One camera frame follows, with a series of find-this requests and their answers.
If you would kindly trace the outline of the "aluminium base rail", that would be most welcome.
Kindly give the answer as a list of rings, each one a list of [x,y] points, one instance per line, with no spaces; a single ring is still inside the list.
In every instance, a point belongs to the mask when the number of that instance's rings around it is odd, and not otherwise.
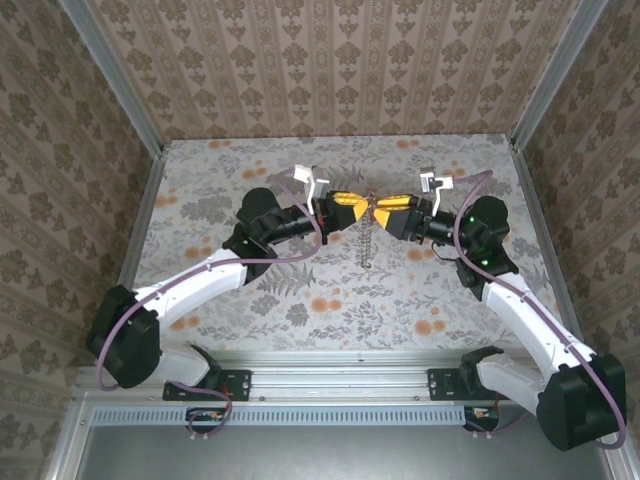
[[[249,405],[425,405],[427,372],[458,367],[465,350],[211,351],[221,369],[250,370]],[[94,367],[81,367],[71,404],[152,405],[163,403],[164,377],[154,374],[132,389],[102,391]]]

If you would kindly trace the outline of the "aluminium frame post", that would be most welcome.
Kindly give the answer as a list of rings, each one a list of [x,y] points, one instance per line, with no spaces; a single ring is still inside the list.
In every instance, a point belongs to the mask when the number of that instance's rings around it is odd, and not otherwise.
[[[162,156],[164,141],[148,114],[142,96],[126,72],[115,43],[107,38],[88,0],[60,0],[60,3],[88,48],[90,55],[126,113],[152,160]]]
[[[544,114],[567,78],[589,35],[602,15],[608,0],[580,0],[575,13],[536,85],[510,140],[515,151],[523,151]]]

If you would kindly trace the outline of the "aluminium lower frame bar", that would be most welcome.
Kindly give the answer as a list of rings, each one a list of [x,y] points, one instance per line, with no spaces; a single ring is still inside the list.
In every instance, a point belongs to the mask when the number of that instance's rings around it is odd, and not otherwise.
[[[602,453],[608,480],[640,480],[640,458],[631,438],[621,448]]]
[[[69,407],[45,480],[77,480],[92,417],[93,407],[85,402]]]

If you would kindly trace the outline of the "grey metal panel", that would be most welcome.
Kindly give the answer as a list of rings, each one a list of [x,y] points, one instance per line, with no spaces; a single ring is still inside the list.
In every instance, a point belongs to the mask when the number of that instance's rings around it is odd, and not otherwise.
[[[592,446],[559,452],[530,422],[475,438],[461,428],[98,427],[79,480],[611,480]]]

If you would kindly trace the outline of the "aluminium table side rail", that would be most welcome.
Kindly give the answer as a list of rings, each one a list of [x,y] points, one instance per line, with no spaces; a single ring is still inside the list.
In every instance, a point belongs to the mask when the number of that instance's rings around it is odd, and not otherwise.
[[[118,278],[118,283],[128,288],[134,285],[164,168],[161,157],[153,160]]]
[[[558,305],[558,313],[565,327],[578,339],[583,340],[568,288],[554,249],[544,213],[541,208],[523,153],[515,147],[511,150],[513,163],[526,201],[542,257],[549,274],[550,284]]]

